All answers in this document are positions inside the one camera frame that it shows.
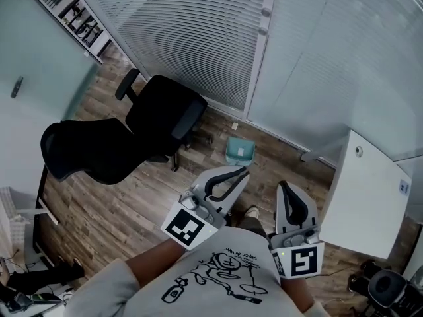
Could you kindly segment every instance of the door handle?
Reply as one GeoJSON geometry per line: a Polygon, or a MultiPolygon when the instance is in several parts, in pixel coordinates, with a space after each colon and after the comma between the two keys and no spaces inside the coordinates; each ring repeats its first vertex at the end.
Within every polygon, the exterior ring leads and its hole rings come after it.
{"type": "Polygon", "coordinates": [[[13,87],[11,98],[16,98],[16,95],[18,94],[19,88],[22,85],[22,81],[24,80],[24,77],[19,77],[17,81],[15,82],[15,85],[13,87]]]}

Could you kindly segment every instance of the white t-shirt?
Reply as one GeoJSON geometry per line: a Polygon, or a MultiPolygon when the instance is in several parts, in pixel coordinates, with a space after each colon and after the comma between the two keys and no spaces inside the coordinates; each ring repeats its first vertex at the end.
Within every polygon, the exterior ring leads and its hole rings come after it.
{"type": "MultiPolygon", "coordinates": [[[[265,238],[223,227],[141,290],[115,260],[75,293],[65,317],[303,317],[279,282],[265,238]]],[[[319,303],[305,315],[328,316],[319,303]]]]}

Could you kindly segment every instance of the teal trash bin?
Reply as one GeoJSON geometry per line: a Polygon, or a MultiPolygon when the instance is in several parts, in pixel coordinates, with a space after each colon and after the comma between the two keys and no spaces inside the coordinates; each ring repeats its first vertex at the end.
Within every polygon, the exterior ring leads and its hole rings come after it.
{"type": "Polygon", "coordinates": [[[226,161],[231,166],[249,166],[254,160],[254,141],[230,137],[226,146],[226,161]]]}

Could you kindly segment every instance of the blue sticker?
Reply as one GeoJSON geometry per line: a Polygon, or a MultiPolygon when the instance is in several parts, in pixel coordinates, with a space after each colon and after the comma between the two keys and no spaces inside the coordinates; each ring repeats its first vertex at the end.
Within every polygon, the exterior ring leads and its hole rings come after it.
{"type": "Polygon", "coordinates": [[[410,184],[404,180],[401,180],[399,182],[399,192],[405,196],[408,196],[408,193],[410,192],[410,184]]]}

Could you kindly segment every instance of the t-shirt sleeve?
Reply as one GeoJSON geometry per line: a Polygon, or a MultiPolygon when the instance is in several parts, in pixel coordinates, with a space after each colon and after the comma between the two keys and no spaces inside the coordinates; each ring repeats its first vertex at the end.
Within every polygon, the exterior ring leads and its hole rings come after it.
{"type": "Polygon", "coordinates": [[[122,260],[115,260],[73,295],[64,317],[119,317],[126,302],[139,291],[139,283],[122,260]]]}
{"type": "Polygon", "coordinates": [[[330,317],[330,315],[323,308],[322,304],[315,302],[314,305],[304,312],[305,317],[330,317]]]}

